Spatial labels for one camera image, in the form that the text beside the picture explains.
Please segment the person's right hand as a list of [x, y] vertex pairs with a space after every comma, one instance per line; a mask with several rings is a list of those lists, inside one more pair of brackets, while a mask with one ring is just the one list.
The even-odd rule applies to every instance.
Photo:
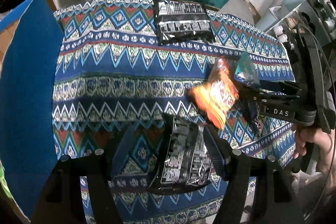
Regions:
[[293, 158], [305, 156], [308, 143], [316, 144], [319, 147], [317, 170], [327, 174], [333, 159], [335, 130], [331, 130], [331, 133], [328, 134], [323, 132], [321, 128], [299, 127], [295, 124], [292, 125], [291, 130], [295, 132]]

